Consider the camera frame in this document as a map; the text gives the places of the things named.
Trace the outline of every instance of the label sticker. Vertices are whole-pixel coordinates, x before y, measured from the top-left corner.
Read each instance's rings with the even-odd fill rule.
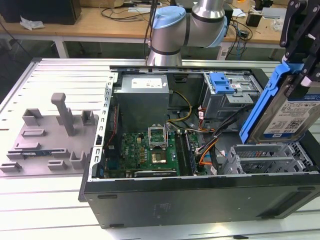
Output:
[[[231,87],[233,89],[240,89],[241,88],[240,84],[231,84]]]
[[[288,101],[281,106],[264,134],[269,138],[280,138],[294,134],[310,116],[309,111],[320,105],[317,101]]]
[[[213,175],[217,175],[217,173],[218,173],[218,171],[214,168],[214,166],[211,166],[210,172],[211,172]]]
[[[161,78],[134,78],[131,80],[133,89],[162,89]]]
[[[203,111],[200,111],[199,112],[199,119],[204,119],[204,112]]]
[[[35,152],[23,152],[21,154],[24,155],[24,156],[34,156],[34,155],[36,155]]]

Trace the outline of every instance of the white paper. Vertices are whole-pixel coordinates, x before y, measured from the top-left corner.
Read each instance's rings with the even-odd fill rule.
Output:
[[[129,7],[129,13],[149,13],[150,7]]]
[[[43,29],[45,27],[42,21],[30,21],[23,18],[22,16],[20,16],[20,18],[21,18],[20,25],[30,31],[32,31],[32,29]]]
[[[162,89],[161,78],[134,78],[131,80],[133,89]]]
[[[240,8],[235,8],[235,9],[233,9],[232,16],[241,18],[241,17],[245,17],[247,15]]]

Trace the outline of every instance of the red wire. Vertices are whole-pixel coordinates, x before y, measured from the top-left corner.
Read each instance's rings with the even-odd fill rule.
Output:
[[[111,140],[114,138],[114,136],[116,135],[116,129],[117,129],[117,123],[116,123],[116,119],[117,119],[117,107],[114,107],[114,119],[113,119],[113,125],[114,125],[114,129],[113,129],[113,133],[108,141],[108,143],[106,144],[106,146],[109,146],[109,143],[111,142]]]

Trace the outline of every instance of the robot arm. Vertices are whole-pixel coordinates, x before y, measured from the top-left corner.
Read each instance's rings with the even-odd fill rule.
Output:
[[[157,10],[148,66],[181,66],[182,46],[216,47],[227,31],[224,0],[200,0],[192,13],[178,6]]]
[[[320,117],[320,0],[289,2],[280,46],[282,64],[240,131],[243,143],[299,141]]]

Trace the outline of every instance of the hard drive label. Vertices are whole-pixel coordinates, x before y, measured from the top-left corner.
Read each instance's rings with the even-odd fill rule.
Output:
[[[280,138],[294,134],[308,119],[310,110],[319,104],[318,101],[286,100],[264,131],[264,136]]]

